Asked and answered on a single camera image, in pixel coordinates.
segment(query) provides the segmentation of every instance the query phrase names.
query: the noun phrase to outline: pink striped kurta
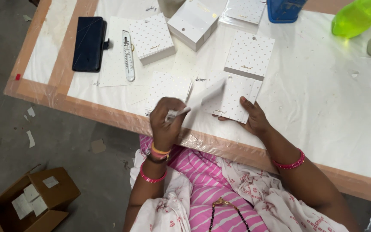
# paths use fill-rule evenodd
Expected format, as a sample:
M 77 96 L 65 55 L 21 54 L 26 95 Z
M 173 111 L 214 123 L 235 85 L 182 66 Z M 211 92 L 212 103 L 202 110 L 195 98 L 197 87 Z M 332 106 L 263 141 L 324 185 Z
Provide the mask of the pink striped kurta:
M 152 138 L 140 135 L 141 150 L 151 147 Z M 190 198 L 189 222 L 192 231 L 206 232 L 210 227 L 212 203 L 219 197 L 233 203 L 253 232 L 268 231 L 261 217 L 239 194 L 235 193 L 221 173 L 214 155 L 174 146 L 170 153 L 169 166 L 184 173 L 193 184 Z M 232 206 L 216 206 L 213 232 L 247 231 L 237 211 Z

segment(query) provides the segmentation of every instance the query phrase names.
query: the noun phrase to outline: black phone case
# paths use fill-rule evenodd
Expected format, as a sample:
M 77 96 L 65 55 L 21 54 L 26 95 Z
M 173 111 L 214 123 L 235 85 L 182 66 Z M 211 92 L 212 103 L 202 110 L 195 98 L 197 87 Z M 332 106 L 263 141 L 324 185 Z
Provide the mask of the black phone case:
M 109 41 L 104 42 L 107 23 L 102 17 L 79 17 L 72 70 L 99 72 L 103 50 L 108 49 Z

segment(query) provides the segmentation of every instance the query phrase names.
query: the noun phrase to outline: green plastic bottle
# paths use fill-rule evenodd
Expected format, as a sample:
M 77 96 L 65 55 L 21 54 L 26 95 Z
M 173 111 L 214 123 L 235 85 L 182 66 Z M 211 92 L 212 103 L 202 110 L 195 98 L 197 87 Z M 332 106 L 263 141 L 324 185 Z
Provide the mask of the green plastic bottle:
M 371 0 L 355 0 L 343 7 L 331 22 L 334 35 L 351 38 L 371 26 Z

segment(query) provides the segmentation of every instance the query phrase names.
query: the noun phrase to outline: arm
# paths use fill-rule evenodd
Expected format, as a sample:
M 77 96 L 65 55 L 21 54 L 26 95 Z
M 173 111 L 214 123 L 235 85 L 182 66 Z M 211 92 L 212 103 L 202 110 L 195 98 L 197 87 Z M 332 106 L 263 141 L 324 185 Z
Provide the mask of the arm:
M 183 124 L 186 113 L 176 117 L 172 123 L 165 121 L 169 109 L 182 110 L 185 104 L 176 98 L 162 98 L 154 111 L 150 114 L 150 124 L 154 137 L 154 146 L 160 151 L 169 151 L 173 144 L 177 141 L 180 133 L 181 124 Z M 161 178 L 167 170 L 167 162 L 154 163 L 150 159 L 146 159 L 143 164 L 144 175 L 151 179 Z M 157 183 L 147 182 L 139 174 L 134 183 L 131 195 L 128 201 L 128 207 L 125 213 L 125 222 L 123 231 L 129 232 L 134 224 L 141 206 L 147 199 L 155 199 L 163 197 L 164 181 Z
M 269 124 L 257 102 L 252 104 L 241 97 L 240 103 L 250 116 L 247 124 L 239 124 L 260 138 L 274 161 L 292 164 L 299 160 L 300 151 Z M 219 117 L 219 120 L 224 121 L 226 118 Z M 279 169 L 279 172 L 297 199 L 343 224 L 350 232 L 360 231 L 341 193 L 309 159 L 306 158 L 299 167 Z

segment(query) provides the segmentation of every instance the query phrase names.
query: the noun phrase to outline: wooden table frame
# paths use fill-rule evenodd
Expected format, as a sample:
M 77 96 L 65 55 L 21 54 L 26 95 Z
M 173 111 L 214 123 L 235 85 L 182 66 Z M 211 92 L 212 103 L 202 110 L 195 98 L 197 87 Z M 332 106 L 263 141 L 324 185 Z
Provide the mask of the wooden table frame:
M 151 135 L 148 118 L 146 117 L 67 96 L 74 75 L 71 64 L 75 39 L 71 36 L 64 37 L 48 84 L 45 85 L 22 78 L 19 81 L 15 80 L 18 74 L 22 77 L 25 72 L 52 1 L 40 1 L 4 93 L 14 98 L 76 114 L 136 133 Z M 326 5 L 324 8 L 318 0 L 309 0 L 304 8 L 335 14 L 348 2 L 350 0 L 328 0 L 324 3 Z M 93 16 L 97 3 L 98 0 L 77 0 L 66 35 L 76 34 L 78 17 Z M 183 129 L 180 138 L 178 144 L 182 146 L 277 173 L 266 150 L 237 144 L 234 141 L 188 129 Z M 371 178 L 324 165 L 316 165 L 334 182 L 341 192 L 371 201 Z

